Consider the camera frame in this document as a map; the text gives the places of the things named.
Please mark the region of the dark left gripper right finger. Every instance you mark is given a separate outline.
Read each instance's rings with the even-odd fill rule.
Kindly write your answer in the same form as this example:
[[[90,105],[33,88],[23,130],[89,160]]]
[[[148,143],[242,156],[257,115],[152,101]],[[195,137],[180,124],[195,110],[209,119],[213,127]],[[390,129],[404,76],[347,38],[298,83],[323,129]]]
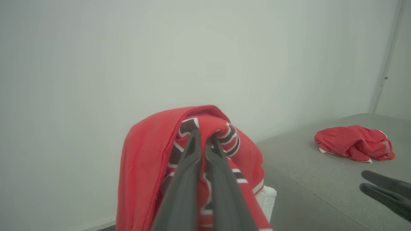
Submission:
[[[258,231],[247,202],[216,136],[205,144],[206,173],[211,183],[214,231]]]

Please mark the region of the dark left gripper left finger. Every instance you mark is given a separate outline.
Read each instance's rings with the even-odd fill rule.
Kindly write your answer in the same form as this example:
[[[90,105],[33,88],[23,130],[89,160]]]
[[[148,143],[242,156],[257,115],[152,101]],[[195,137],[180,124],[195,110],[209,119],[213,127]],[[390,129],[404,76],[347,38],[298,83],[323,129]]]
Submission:
[[[197,231],[201,150],[199,130],[193,130],[150,231]]]

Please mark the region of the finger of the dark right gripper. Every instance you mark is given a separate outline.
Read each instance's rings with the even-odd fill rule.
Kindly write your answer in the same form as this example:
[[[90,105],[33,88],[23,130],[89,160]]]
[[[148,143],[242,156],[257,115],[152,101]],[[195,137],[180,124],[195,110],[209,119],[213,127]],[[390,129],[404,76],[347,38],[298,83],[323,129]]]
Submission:
[[[411,183],[387,177],[372,171],[362,171],[361,192],[374,199],[411,200]]]
[[[360,190],[365,195],[383,204],[396,215],[411,223],[411,199],[394,191],[383,189],[368,183],[360,184]]]

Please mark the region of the red lettered sports jersey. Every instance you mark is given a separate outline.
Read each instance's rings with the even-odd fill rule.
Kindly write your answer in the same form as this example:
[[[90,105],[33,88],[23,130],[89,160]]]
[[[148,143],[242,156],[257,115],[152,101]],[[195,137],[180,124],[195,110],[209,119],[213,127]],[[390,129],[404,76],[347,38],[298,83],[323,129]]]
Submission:
[[[273,231],[276,190],[264,184],[263,155],[215,105],[158,112],[129,130],[120,161],[116,230],[149,231],[193,130],[199,130],[202,151],[207,139],[217,136],[258,231]]]

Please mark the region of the red crumpled shorts white trim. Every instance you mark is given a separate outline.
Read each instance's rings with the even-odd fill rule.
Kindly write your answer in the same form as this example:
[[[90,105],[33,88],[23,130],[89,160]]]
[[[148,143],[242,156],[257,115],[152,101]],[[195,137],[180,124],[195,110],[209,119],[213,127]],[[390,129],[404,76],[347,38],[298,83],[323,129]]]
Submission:
[[[359,125],[331,127],[314,136],[321,153],[330,153],[358,162],[372,163],[395,158],[393,146],[380,130],[370,130]]]

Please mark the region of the white vertical wall strip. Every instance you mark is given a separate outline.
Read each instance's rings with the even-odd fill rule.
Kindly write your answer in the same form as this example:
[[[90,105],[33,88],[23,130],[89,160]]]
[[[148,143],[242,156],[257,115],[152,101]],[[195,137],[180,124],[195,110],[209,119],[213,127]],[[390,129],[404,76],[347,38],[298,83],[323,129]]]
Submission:
[[[396,42],[398,39],[398,34],[400,31],[403,15],[405,13],[405,7],[407,4],[407,1],[408,0],[397,0],[397,7],[395,10],[394,19],[393,19],[391,30],[389,33],[388,43],[385,48],[385,53],[383,56],[382,64],[380,66],[377,82],[376,82],[374,92],[371,98],[371,103],[368,109],[369,114],[376,113],[385,82],[388,79],[387,74],[389,71],[389,67],[391,65],[391,60],[392,60],[392,56],[393,56]]]

